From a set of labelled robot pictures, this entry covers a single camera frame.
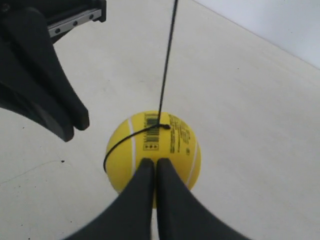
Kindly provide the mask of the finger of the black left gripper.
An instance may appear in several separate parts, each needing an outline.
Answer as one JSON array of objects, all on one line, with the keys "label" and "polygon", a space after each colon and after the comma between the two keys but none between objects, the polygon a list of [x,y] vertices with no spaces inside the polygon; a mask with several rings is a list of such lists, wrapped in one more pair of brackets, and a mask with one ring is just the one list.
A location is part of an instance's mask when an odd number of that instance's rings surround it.
[{"label": "finger of the black left gripper", "polygon": [[0,107],[46,128],[63,141],[74,137],[65,111],[24,70],[7,44],[0,41]]}]

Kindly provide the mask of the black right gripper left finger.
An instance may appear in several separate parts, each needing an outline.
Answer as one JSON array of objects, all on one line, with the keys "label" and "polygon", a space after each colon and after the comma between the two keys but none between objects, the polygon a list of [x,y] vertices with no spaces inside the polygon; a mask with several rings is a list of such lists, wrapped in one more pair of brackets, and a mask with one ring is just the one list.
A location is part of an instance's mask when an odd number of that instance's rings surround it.
[{"label": "black right gripper left finger", "polygon": [[144,158],[125,189],[97,218],[67,240],[149,240],[155,167]]}]

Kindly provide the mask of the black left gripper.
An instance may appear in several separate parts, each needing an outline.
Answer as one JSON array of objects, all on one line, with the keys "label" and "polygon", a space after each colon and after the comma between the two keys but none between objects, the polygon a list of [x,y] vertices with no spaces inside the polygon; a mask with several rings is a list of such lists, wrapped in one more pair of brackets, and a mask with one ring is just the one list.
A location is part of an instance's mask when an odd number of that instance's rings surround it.
[{"label": "black left gripper", "polygon": [[2,0],[4,43],[19,64],[69,117],[73,129],[90,125],[88,109],[70,84],[54,43],[84,23],[105,22],[105,0]]}]

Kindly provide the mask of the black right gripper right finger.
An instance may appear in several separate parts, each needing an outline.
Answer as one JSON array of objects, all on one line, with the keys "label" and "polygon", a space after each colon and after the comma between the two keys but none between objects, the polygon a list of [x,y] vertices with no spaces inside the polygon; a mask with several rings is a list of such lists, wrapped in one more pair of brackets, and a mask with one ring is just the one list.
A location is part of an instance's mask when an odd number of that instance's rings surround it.
[{"label": "black right gripper right finger", "polygon": [[156,164],[156,205],[161,240],[247,239],[194,197],[168,158],[161,158]]}]

